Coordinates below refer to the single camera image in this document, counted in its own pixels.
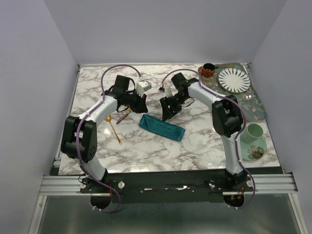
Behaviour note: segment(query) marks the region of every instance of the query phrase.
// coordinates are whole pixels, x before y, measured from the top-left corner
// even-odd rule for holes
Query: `white wall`
[[[0,233],[25,234],[78,68],[42,0],[1,0],[0,35]]]
[[[250,62],[286,0],[44,0],[79,64]]]
[[[252,62],[278,158],[312,233],[312,1],[288,0]]]

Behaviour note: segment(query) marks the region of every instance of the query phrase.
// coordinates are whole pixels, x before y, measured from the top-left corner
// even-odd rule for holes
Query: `teal cloth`
[[[148,114],[144,114],[142,116],[139,126],[151,133],[177,141],[181,141],[185,133],[184,128],[163,122],[162,120]]]

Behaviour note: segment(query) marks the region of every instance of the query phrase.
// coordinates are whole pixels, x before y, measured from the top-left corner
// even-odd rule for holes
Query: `green placemat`
[[[246,72],[244,66],[240,63],[215,64],[215,66],[218,68],[216,68],[215,73],[212,77],[210,78],[202,77],[203,84],[220,94],[224,94],[227,96],[231,95],[232,93],[224,90],[219,85],[218,83],[219,73],[227,67],[237,68]],[[251,83],[250,88],[246,92],[241,93],[241,94],[232,94],[232,95],[236,96],[238,100],[238,104],[243,108],[247,121],[253,122],[253,121],[258,121],[258,120],[264,120],[267,117],[267,112],[264,109],[262,102],[257,92],[255,91],[254,85],[252,83]],[[253,97],[250,101],[246,100],[246,96],[248,95],[251,95]]]

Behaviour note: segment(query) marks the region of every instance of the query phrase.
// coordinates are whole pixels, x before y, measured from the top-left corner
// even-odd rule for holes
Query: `saucer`
[[[267,151],[267,143],[263,136],[251,143],[245,143],[240,140],[240,148],[243,160],[256,161],[265,155],[265,152]]]

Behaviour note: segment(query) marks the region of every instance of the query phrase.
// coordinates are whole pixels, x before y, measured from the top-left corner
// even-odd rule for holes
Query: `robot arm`
[[[212,110],[213,126],[215,131],[221,135],[225,157],[226,157],[226,172],[233,184],[239,184],[246,178],[246,174],[239,164],[241,160],[241,149],[238,148],[238,156],[235,151],[235,141],[239,144],[239,137],[237,140],[234,137],[241,130],[243,118],[240,110],[231,102],[224,100],[224,97],[213,90],[205,91],[199,85],[197,79],[187,80],[181,73],[173,76],[172,82],[178,92],[173,96],[170,88],[165,88],[166,97],[160,99],[163,110],[162,120],[166,121],[182,110],[182,104],[189,98],[195,98],[205,104]],[[235,101],[235,96],[230,95],[227,98]]]
[[[69,116],[64,125],[61,151],[68,157],[79,162],[77,154],[77,127],[79,122],[87,116],[81,126],[82,135],[79,136],[79,148],[82,158],[82,167],[95,179],[102,180],[107,170],[100,164],[95,155],[98,147],[97,127],[108,115],[119,109],[121,105],[130,107],[135,113],[148,112],[146,107],[146,95],[144,91],[151,89],[148,81],[141,80],[136,84],[133,91],[127,91],[130,79],[117,76],[115,84],[105,91],[104,101],[102,98],[85,113],[78,117]]]

